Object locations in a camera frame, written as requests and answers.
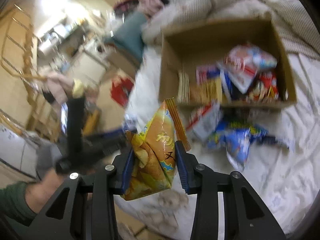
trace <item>blue snack bag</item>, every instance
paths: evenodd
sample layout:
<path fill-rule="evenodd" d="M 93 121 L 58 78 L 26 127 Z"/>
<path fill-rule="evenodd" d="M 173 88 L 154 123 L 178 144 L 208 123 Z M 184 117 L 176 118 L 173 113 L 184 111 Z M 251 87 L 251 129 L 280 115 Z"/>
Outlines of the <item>blue snack bag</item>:
<path fill-rule="evenodd" d="M 266 136 L 267 130 L 246 121 L 224 118 L 207 140 L 211 149 L 226 148 L 231 165 L 243 171 L 249 155 L 249 145 L 256 138 Z"/>

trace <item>red snack package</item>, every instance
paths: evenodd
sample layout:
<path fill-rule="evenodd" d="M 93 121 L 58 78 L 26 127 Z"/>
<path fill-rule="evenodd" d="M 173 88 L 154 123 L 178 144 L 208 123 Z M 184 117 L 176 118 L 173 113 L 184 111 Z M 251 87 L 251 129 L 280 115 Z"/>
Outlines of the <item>red snack package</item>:
<path fill-rule="evenodd" d="M 277 101 L 279 92 L 276 75 L 273 71 L 262 72 L 258 80 L 246 97 L 246 101 Z"/>

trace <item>crumpled snack wrapper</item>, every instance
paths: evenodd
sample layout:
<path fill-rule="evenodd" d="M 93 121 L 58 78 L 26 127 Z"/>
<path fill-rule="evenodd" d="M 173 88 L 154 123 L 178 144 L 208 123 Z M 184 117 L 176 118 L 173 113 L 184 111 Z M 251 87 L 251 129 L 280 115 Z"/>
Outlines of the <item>crumpled snack wrapper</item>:
<path fill-rule="evenodd" d="M 125 200 L 141 198 L 171 188 L 175 175 L 175 131 L 186 151 L 185 130 L 173 99 L 166 99 L 139 134 L 126 131 L 135 162 Z"/>

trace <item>silver screw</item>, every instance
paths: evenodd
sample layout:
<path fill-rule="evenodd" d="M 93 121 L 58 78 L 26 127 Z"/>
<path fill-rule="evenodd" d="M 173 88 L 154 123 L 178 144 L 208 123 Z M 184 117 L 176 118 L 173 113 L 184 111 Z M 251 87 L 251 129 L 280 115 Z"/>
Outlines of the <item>silver screw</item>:
<path fill-rule="evenodd" d="M 76 172 L 71 173 L 70 176 L 69 176 L 70 179 L 76 179 L 76 178 L 78 178 L 78 177 L 79 177 L 79 174 L 76 173 Z"/>
<path fill-rule="evenodd" d="M 198 165 L 196 166 L 196 169 L 199 170 L 199 171 L 203 171 L 204 168 L 205 168 L 205 165 L 203 165 L 203 164 L 198 164 Z"/>
<path fill-rule="evenodd" d="M 106 169 L 106 171 L 112 171 L 115 167 L 112 164 L 109 164 L 107 166 L 104 167 Z"/>
<path fill-rule="evenodd" d="M 234 171 L 232 173 L 232 177 L 234 177 L 236 179 L 239 179 L 241 177 L 241 173 L 239 171 Z"/>

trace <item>person's hand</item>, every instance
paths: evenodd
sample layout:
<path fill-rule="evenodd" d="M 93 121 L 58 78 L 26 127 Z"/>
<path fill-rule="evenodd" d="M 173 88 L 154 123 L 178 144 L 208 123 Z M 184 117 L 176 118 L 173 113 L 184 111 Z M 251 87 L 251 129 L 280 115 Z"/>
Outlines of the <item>person's hand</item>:
<path fill-rule="evenodd" d="M 66 176 L 58 175 L 55 170 L 50 169 L 44 179 L 36 184 L 30 184 L 26 188 L 25 200 L 29 208 L 35 212 L 43 208 L 49 198 L 63 183 Z"/>

